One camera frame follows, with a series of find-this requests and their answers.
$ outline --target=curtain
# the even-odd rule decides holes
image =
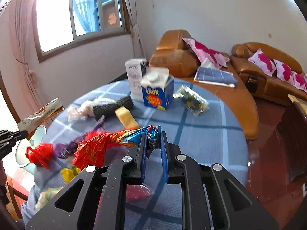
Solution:
[[[31,70],[26,59],[27,36],[29,33],[34,0],[15,0],[15,7],[10,7],[10,40],[13,54],[18,61],[18,84],[27,99],[33,113],[46,105],[46,101],[37,86],[35,73]],[[44,125],[48,127],[52,120],[47,120]]]
[[[75,20],[86,33],[100,30],[96,0],[73,0],[73,8]]]
[[[136,11],[135,0],[125,0],[125,2],[127,5],[130,22],[132,24],[133,47],[134,47],[135,58],[144,58],[145,57],[144,44],[138,25],[138,15]]]

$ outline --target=window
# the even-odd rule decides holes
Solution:
[[[126,33],[124,0],[36,0],[35,9],[40,62],[54,53]]]

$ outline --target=purple fabric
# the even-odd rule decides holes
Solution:
[[[104,121],[105,117],[102,115],[102,117],[97,121],[97,123],[94,125],[91,131],[103,130]],[[78,149],[78,144],[85,140],[86,134],[87,133],[75,138],[73,141],[71,141],[68,144],[56,144],[53,147],[54,155],[58,158],[65,159],[70,155],[74,154]]]

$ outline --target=metal screw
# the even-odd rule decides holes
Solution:
[[[132,160],[132,157],[131,157],[131,156],[124,156],[124,157],[122,158],[122,161],[125,162],[125,163],[128,163],[128,162],[130,162],[131,160]]]
[[[91,172],[93,172],[93,171],[96,170],[96,167],[95,167],[94,165],[89,165],[89,166],[86,167],[85,170],[86,170],[88,173],[91,173]]]
[[[177,156],[177,159],[179,160],[179,161],[184,161],[185,159],[187,159],[187,157],[185,156],[185,155],[178,155]]]
[[[213,169],[214,169],[215,171],[221,171],[221,170],[222,170],[222,166],[221,166],[220,164],[214,164],[214,165],[213,165]]]

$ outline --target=chair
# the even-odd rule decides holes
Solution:
[[[3,229],[12,229],[12,230],[23,230],[24,226],[17,222],[22,219],[22,215],[19,208],[19,203],[16,200],[16,197],[19,197],[23,200],[28,200],[28,197],[23,193],[17,191],[13,188],[12,179],[10,177],[7,178],[6,183],[7,189],[7,197],[10,203],[6,206],[0,200],[0,222]]]

